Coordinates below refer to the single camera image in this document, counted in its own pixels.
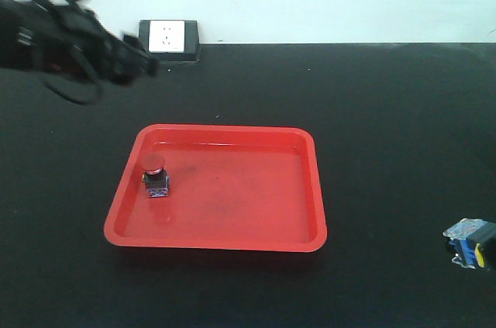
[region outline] outlet faceplate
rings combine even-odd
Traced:
[[[184,20],[152,20],[148,51],[151,53],[183,53]]]

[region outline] black cable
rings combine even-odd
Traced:
[[[39,72],[39,78],[43,86],[49,89],[50,91],[52,91],[53,93],[55,93],[56,95],[58,95],[59,97],[61,97],[62,99],[70,103],[74,103],[75,105],[95,104],[100,99],[102,99],[103,96],[103,87],[100,77],[98,76],[93,66],[91,66],[91,64],[88,62],[88,60],[82,53],[81,49],[79,49],[76,46],[72,46],[71,49],[69,50],[69,53],[77,62],[77,64],[81,66],[83,71],[91,80],[91,84],[95,87],[95,93],[93,94],[92,97],[88,99],[77,99],[67,94],[64,94],[61,90],[57,89],[47,80],[47,77],[44,75],[44,68],[43,68],[43,50],[41,49],[40,46],[35,46],[33,48],[33,69]]]

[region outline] black table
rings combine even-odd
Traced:
[[[0,71],[0,326],[493,326],[496,271],[441,232],[496,221],[492,45],[218,45],[97,105]],[[313,254],[121,249],[103,224],[153,123],[315,138],[329,237]]]

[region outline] tray rim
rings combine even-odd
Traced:
[[[136,164],[140,154],[140,148],[148,133],[157,129],[166,130],[197,130],[197,131],[222,131],[222,132],[278,132],[292,133],[303,137],[307,147],[305,158],[308,158],[310,168],[310,182],[312,187],[312,202],[315,210],[316,236],[307,243],[288,242],[260,242],[260,241],[238,241],[238,240],[202,240],[201,246],[197,240],[167,240],[164,238],[133,238],[123,237],[114,230],[117,215],[122,206],[133,166]],[[315,143],[312,135],[300,128],[286,126],[231,126],[231,125],[200,125],[200,124],[152,124],[146,126],[136,136],[131,153],[122,173],[117,191],[108,211],[104,225],[105,238],[109,243],[119,247],[157,247],[157,248],[195,248],[195,249],[223,249],[223,250],[262,250],[278,252],[313,252],[320,249],[327,240],[326,215],[322,200],[322,191],[319,180],[319,168],[315,153]]]

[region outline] wall socket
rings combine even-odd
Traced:
[[[159,62],[197,62],[200,38],[196,20],[142,20],[139,40]]]
[[[184,20],[153,20],[150,22],[148,51],[183,53],[184,34]]]

